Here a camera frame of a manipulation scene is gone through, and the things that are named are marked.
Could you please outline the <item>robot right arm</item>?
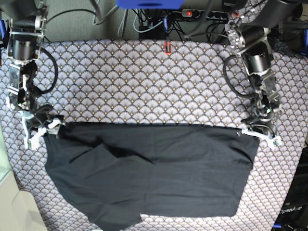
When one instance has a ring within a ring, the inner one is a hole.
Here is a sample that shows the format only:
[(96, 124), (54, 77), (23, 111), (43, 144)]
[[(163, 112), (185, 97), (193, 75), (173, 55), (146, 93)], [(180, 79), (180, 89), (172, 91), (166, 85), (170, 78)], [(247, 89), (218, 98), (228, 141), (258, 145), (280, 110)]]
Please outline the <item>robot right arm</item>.
[[(9, 18), (8, 28), (0, 24), (2, 47), (11, 60), (9, 66), (8, 108), (18, 111), (25, 132), (24, 146), (35, 150), (39, 139), (45, 134), (58, 135), (64, 125), (63, 116), (52, 116), (49, 104), (38, 106), (36, 99), (51, 92), (58, 80), (58, 66), (55, 58), (42, 47), (47, 24), (47, 6), (43, 1), (36, 5), (33, 0), (2, 0), (0, 10)], [(53, 63), (54, 79), (48, 89), (41, 90), (34, 84), (38, 67), (36, 60), (43, 53)]]

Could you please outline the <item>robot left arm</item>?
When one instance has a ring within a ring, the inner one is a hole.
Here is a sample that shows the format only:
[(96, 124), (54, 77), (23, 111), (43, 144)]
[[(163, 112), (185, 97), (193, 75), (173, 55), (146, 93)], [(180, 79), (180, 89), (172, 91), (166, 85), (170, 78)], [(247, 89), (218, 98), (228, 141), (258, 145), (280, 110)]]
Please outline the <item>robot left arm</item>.
[(240, 97), (251, 99), (252, 116), (242, 122), (241, 134), (265, 140), (271, 149), (282, 143), (278, 135), (278, 119), (281, 97), (277, 90), (277, 79), (271, 70), (273, 51), (268, 41), (275, 28), (294, 8), (298, 0), (237, 0), (229, 14), (227, 37), (233, 48), (233, 57), (241, 58), (247, 80), (253, 93)]

